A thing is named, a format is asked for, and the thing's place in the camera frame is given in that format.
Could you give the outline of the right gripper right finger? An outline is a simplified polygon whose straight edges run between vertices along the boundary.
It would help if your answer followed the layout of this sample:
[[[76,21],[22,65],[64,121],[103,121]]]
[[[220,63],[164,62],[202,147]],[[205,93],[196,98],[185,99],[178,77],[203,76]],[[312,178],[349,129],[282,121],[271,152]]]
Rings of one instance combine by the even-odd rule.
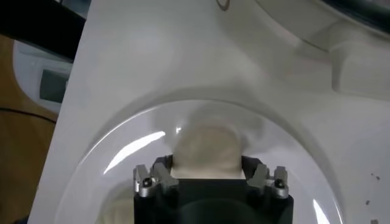
[[[274,198],[288,198],[288,173],[285,167],[277,166],[271,175],[267,165],[258,158],[241,157],[241,167],[249,186],[255,187],[264,194],[266,189]]]

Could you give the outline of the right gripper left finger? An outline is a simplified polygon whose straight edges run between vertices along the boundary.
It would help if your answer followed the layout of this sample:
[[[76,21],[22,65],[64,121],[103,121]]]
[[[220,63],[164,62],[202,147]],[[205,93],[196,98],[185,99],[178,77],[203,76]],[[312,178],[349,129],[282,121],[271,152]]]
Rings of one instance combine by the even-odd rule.
[[[157,191],[169,191],[179,184],[171,175],[173,155],[158,157],[150,169],[144,164],[136,165],[133,170],[133,191],[141,198],[153,197]]]

